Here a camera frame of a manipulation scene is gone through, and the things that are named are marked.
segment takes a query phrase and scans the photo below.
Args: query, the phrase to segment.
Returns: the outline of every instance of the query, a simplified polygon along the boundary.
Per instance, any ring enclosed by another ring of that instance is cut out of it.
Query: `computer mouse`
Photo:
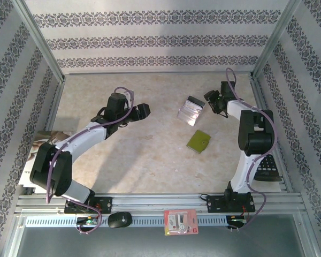
[[[113,229],[125,228],[132,223],[132,215],[126,211],[113,213],[109,215],[107,223]]]

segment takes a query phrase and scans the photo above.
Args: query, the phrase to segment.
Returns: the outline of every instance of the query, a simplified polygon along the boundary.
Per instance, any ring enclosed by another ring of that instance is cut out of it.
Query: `blister package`
[[[198,234],[196,210],[166,210],[164,229],[166,236]]]

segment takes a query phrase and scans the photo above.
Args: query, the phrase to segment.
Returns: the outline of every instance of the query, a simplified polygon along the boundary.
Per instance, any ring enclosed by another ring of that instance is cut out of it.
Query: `perforated metal strip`
[[[101,227],[108,227],[108,217],[103,217]],[[27,217],[26,227],[30,228],[69,228],[76,224],[76,217],[70,216],[36,216]],[[199,226],[227,226],[227,218],[224,215],[212,215],[198,217]],[[133,217],[130,227],[164,226],[164,218],[161,216]]]

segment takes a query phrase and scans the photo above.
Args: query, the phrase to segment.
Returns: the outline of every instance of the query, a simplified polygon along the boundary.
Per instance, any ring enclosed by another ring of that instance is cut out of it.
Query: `patterned wallpaper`
[[[65,74],[251,71],[288,0],[26,0]]]
[[[321,248],[321,0],[302,1],[259,77]]]
[[[34,132],[46,127],[58,81],[10,0],[0,0],[0,253]]]

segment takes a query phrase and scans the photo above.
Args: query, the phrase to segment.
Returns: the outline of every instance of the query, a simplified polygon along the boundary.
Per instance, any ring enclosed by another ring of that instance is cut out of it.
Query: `beige floor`
[[[151,115],[120,128],[91,148],[73,165],[73,179],[95,192],[174,193],[223,192],[239,160],[239,122],[213,114],[208,105],[194,127],[177,119],[188,95],[220,89],[224,75],[214,73],[88,74],[67,76],[54,130],[85,127],[118,86],[135,92],[135,105],[147,103]],[[248,76],[239,75],[236,91],[255,104]],[[186,147],[196,130],[211,136],[197,154]],[[263,191],[279,191],[278,183],[259,183]]]

